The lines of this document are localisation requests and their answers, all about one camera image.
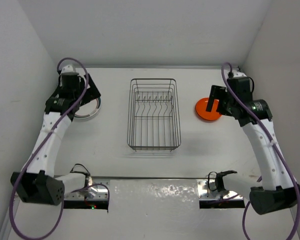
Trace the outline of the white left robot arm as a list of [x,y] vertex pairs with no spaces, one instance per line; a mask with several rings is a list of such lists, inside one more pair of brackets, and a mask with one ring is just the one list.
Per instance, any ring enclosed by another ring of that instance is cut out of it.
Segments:
[[58,73],[58,86],[45,103],[42,127],[24,173],[13,172],[10,178],[24,203],[57,206],[65,195],[86,186],[85,173],[71,171],[55,177],[55,164],[76,113],[91,101],[99,101],[101,94],[90,74],[81,76],[72,64]]

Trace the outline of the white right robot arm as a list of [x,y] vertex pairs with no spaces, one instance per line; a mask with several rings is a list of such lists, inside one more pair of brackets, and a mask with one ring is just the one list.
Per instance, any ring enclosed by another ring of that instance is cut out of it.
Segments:
[[207,111],[218,100],[217,112],[235,118],[246,134],[255,154],[262,181],[242,177],[235,170],[218,172],[214,190],[222,193],[234,191],[249,199],[259,215],[292,208],[297,204],[293,182],[280,160],[272,113],[263,99],[254,100],[254,82],[243,73],[228,73],[227,83],[236,96],[226,87],[212,85]]

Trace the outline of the dark rimmed white plate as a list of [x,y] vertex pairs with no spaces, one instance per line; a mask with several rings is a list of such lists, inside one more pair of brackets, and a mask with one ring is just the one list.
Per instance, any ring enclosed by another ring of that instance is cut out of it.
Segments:
[[76,120],[89,120],[94,118],[101,109],[102,101],[101,98],[98,97],[89,103],[86,103],[79,107],[79,110],[75,113],[74,118]]

